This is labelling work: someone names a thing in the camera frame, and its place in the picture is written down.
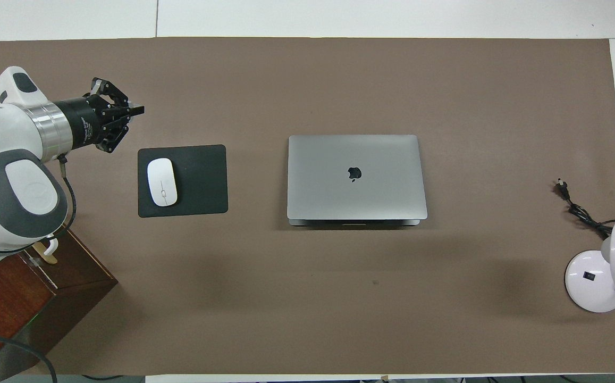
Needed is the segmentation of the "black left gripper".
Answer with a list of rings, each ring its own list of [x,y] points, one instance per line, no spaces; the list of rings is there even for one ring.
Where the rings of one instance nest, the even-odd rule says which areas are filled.
[[[95,145],[113,153],[127,135],[129,119],[145,113],[145,107],[129,100],[111,81],[93,78],[86,97],[55,101],[71,128],[72,149]]]

